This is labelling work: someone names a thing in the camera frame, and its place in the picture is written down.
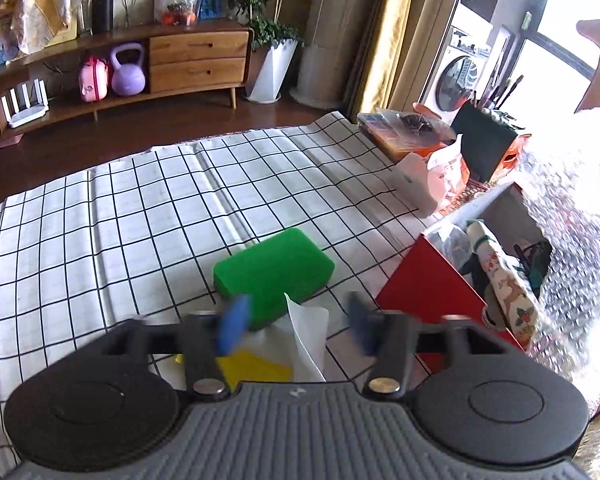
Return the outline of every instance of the washing machine door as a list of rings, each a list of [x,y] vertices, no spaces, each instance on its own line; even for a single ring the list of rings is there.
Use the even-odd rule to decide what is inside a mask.
[[[440,73],[436,103],[443,112],[459,110],[478,81],[478,66],[469,56],[456,57]]]

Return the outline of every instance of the yellow curtain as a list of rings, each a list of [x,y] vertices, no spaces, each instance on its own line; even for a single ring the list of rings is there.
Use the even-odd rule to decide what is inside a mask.
[[[388,105],[398,73],[411,0],[376,0],[347,83],[347,116]]]

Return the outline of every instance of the metal screw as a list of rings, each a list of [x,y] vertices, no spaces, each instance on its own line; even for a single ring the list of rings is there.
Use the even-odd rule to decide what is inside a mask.
[[[400,390],[400,383],[389,377],[376,377],[369,381],[369,389],[376,394],[394,394]]]
[[[198,379],[193,383],[193,389],[200,395],[218,395],[224,392],[224,383],[218,379]]]

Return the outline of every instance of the washing machine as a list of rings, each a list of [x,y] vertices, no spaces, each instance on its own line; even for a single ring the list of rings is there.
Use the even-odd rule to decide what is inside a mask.
[[[482,75],[491,48],[451,27],[425,91],[424,104],[451,124]]]

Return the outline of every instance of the green sponge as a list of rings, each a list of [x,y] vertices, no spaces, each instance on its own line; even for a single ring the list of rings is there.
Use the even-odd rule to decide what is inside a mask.
[[[251,330],[286,314],[285,292],[296,303],[324,287],[335,264],[297,228],[218,262],[214,285],[223,298],[251,295]]]

